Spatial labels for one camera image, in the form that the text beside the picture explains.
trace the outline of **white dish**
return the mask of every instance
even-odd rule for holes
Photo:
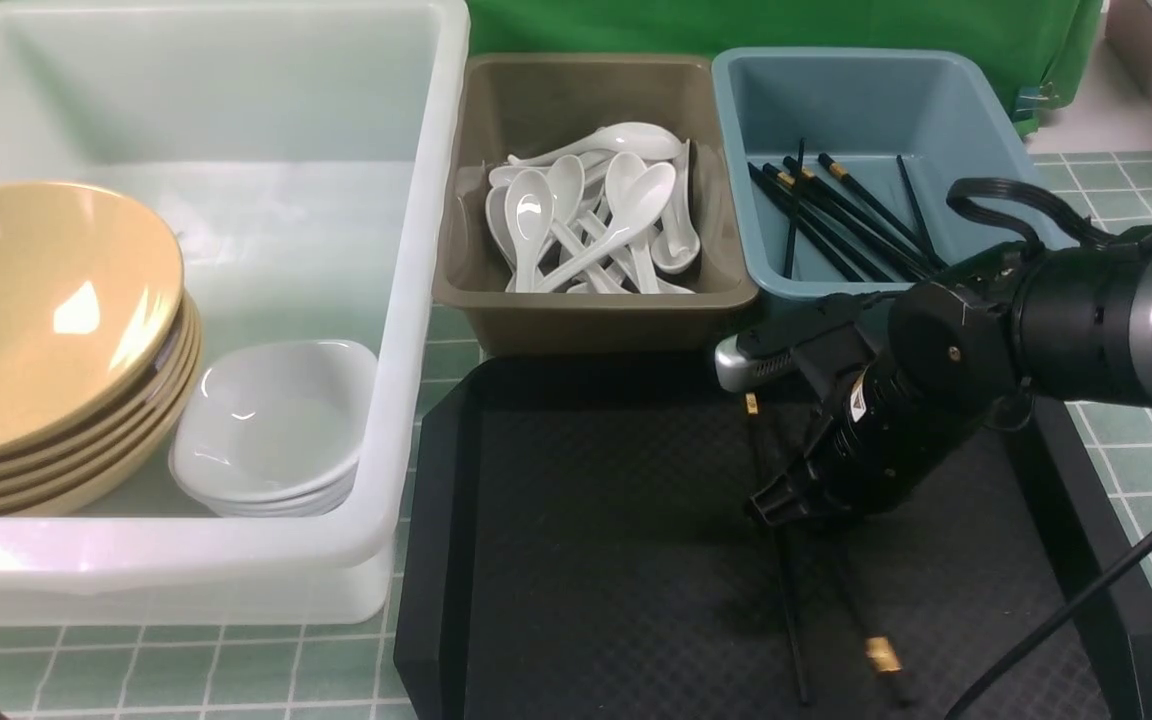
[[[259,344],[207,367],[172,448],[175,479],[206,505],[291,500],[348,480],[376,356],[344,340]]]

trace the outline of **large translucent container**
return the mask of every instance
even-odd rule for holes
[[[380,609],[467,41],[461,0],[0,3],[0,182],[99,184],[159,211],[205,361],[295,338],[380,359],[336,510],[215,518],[175,488],[162,447],[81,518],[0,520],[0,624]]]

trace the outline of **tan bowl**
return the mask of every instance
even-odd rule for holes
[[[139,202],[0,185],[0,455],[71,429],[141,377],[183,281],[172,229]]]
[[[60,478],[61,475],[69,473],[71,470],[85,467],[92,458],[99,457],[109,447],[131,435],[132,431],[139,429],[142,423],[151,418],[156,411],[172,404],[175,391],[181,382],[185,381],[189,363],[195,359],[197,344],[200,342],[200,320],[198,320],[197,310],[188,297],[182,302],[182,320],[177,351],[170,357],[170,364],[161,373],[151,378],[151,382],[145,382],[145,388],[138,392],[132,401],[116,407],[113,414],[106,415],[99,423],[96,423],[94,427],[108,425],[104,433],[91,432],[94,427],[84,429],[77,435],[65,439],[56,448],[40,448],[33,456],[41,456],[44,460],[33,469],[23,473],[0,473],[0,497],[12,497],[13,493],[22,492],[23,488],[40,486],[40,484],[50,483],[50,480]],[[122,420],[106,423],[115,415],[122,416]],[[74,439],[79,435],[86,437],[88,440],[79,445],[74,444]]]
[[[82,507],[86,507],[115,491],[120,484],[141,470],[141,465],[145,465],[145,462],[151,455],[154,455],[154,450],[162,445],[164,439],[175,427],[180,415],[184,412],[184,406],[188,406],[189,397],[194,394],[194,386],[198,382],[200,373],[202,341],[197,346],[191,365],[189,365],[189,377],[180,386],[173,404],[166,414],[156,420],[154,426],[147,430],[147,433],[136,446],[126,455],[118,448],[106,452],[104,456],[92,462],[91,468],[99,468],[96,473],[89,475],[79,486],[70,488],[62,495],[28,507],[20,507],[17,510],[9,510],[9,513],[32,516],[32,518],[54,518],[58,515],[68,515],[70,511],[82,509]]]
[[[165,384],[174,379],[175,372],[184,367],[188,348],[188,334],[200,332],[197,327],[197,309],[185,296],[180,302],[177,318],[172,325],[168,340],[164,343],[154,363],[141,373],[141,380],[132,384],[122,397],[101,407],[91,418],[83,420],[76,429],[68,430],[67,433],[47,438],[41,445],[29,446],[24,450],[17,452],[8,457],[0,458],[0,480],[8,477],[23,477],[31,471],[45,468],[56,462],[60,456],[69,454],[82,454],[84,448],[91,447],[101,438],[109,437],[111,432],[120,425],[124,425],[129,418],[141,407],[146,404],[152,397],[159,397],[159,391]],[[162,394],[170,395],[170,389]]]
[[[99,454],[92,455],[82,465],[67,471],[67,473],[37,482],[32,486],[0,495],[0,515],[18,514],[20,511],[40,515],[55,514],[55,511],[33,511],[33,509],[38,505],[51,507],[51,501],[59,501],[61,497],[70,498],[67,503],[61,505],[61,507],[69,507],[69,502],[77,502],[77,498],[88,497],[88,493],[96,492],[96,488],[103,488],[103,491],[92,497],[91,500],[96,500],[97,497],[105,495],[106,492],[118,487],[119,483],[127,479],[134,470],[143,464],[143,460],[134,463],[129,460],[146,457],[147,453],[152,452],[157,442],[160,441],[166,429],[169,429],[184,410],[188,392],[192,391],[194,382],[197,381],[200,364],[202,335],[194,333],[191,344],[187,348],[183,366],[180,369],[182,372],[170,386],[162,388],[165,402],[151,402],[150,406],[146,406],[143,414],[137,414],[136,420],[129,420],[129,432],[124,432],[122,438],[113,445],[106,446]],[[142,446],[145,444],[150,444],[151,447],[142,450]],[[122,475],[111,473],[113,468],[124,469],[126,472]],[[96,488],[79,492],[88,484],[98,482]],[[69,507],[65,511],[76,510],[91,500]]]

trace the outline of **black tray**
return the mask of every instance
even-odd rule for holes
[[[796,381],[759,392],[790,432]],[[901,509],[851,531],[856,577],[909,670],[893,710],[811,564],[797,573],[817,705],[795,700],[742,397],[708,357],[493,359],[425,416],[394,662],[420,720],[940,720],[1129,543],[1069,414],[982,432]],[[1140,570],[973,719],[1152,720]]]

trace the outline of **white ceramic spoon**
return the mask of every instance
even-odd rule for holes
[[[585,152],[581,152],[579,164],[582,168],[591,170],[593,168],[600,167],[600,165],[607,164],[607,161],[612,159],[612,156],[613,154],[609,150],[589,150]],[[517,177],[518,173],[525,169],[526,165],[500,165],[499,168],[492,168],[492,172],[488,173],[488,184],[492,187],[505,187],[510,182],[513,182],[513,179]],[[538,167],[536,169],[546,170],[548,168]],[[602,174],[599,173],[598,176],[594,177],[594,181],[590,181],[590,179],[586,179],[585,182],[596,182],[598,181],[598,179],[601,177]]]
[[[602,219],[594,217],[593,213],[581,213],[576,218],[576,222],[590,234],[590,237],[600,237],[607,232],[607,225],[604,225]],[[649,227],[646,233],[647,242],[657,242],[658,236],[654,227]],[[612,260],[613,265],[607,270],[607,274],[612,275],[613,279],[617,276],[621,279],[634,276],[634,259],[630,258],[630,255],[623,248],[612,251]],[[660,278],[657,279],[657,283],[660,286],[662,295],[695,295],[694,291],[688,290],[685,287],[664,281]]]
[[[673,160],[682,152],[682,141],[660,126],[652,123],[615,123],[598,128],[589,136],[563,145],[559,150],[545,152],[544,156],[520,159],[509,156],[510,165],[547,165],[562,156],[586,150],[611,150],[613,152],[634,152],[649,160]]]
[[[540,245],[554,222],[554,196],[540,170],[520,173],[503,197],[503,219],[515,255],[515,291],[532,291]]]
[[[509,240],[509,228],[505,219],[505,196],[507,188],[493,187],[488,191],[488,200],[486,200],[486,217],[488,218],[488,233],[492,233],[492,240],[497,243],[497,249],[500,250],[500,256],[503,260],[509,264],[509,270],[515,270],[517,262],[515,256],[513,256],[513,241]],[[503,287],[505,291],[515,290],[517,278],[515,275],[509,276],[509,283]]]
[[[673,167],[679,170],[679,182],[673,183],[673,196],[660,214],[664,233],[652,242],[652,262],[660,272],[676,275],[690,268],[700,255],[700,236],[691,225],[691,209],[687,200],[687,182],[690,177],[691,142],[684,145],[682,156],[673,159]]]
[[[604,191],[607,192],[607,204],[612,207],[613,218],[630,210],[628,190],[645,172],[649,172],[649,166],[643,158],[632,152],[617,152],[616,158],[612,158]],[[630,241],[630,256],[634,258],[634,286],[646,295],[657,295],[660,291],[660,283],[657,282],[652,251],[649,250],[649,235],[645,232]]]
[[[644,232],[649,225],[657,222],[657,218],[664,212],[669,194],[673,192],[673,182],[677,173],[673,165],[658,162],[647,168],[643,176],[637,179],[626,192],[627,211],[612,215],[612,225],[601,237],[591,242],[585,250],[571,258],[567,263],[559,265],[554,272],[545,275],[545,279],[536,286],[539,291],[554,291],[563,282],[570,281],[574,276],[588,268],[589,265],[607,258],[608,253],[619,247],[626,247],[636,234]]]
[[[573,219],[576,218],[577,205],[579,205],[581,196],[585,192],[585,168],[581,167],[579,158],[576,156],[562,156],[554,161],[548,172],[545,172],[545,182],[550,184],[550,191],[554,196],[554,222],[550,226],[550,236],[558,238],[558,242],[562,243],[563,250],[570,256],[575,256],[581,250],[585,250],[585,247],[581,244],[579,237],[576,237],[576,233],[573,233],[568,225],[571,225]],[[550,241],[547,238],[545,245],[541,247],[540,257],[544,258],[548,250]],[[626,288],[621,287],[617,279],[608,275],[607,270],[598,264],[590,265],[582,274],[596,291],[615,293],[616,295],[628,293]]]

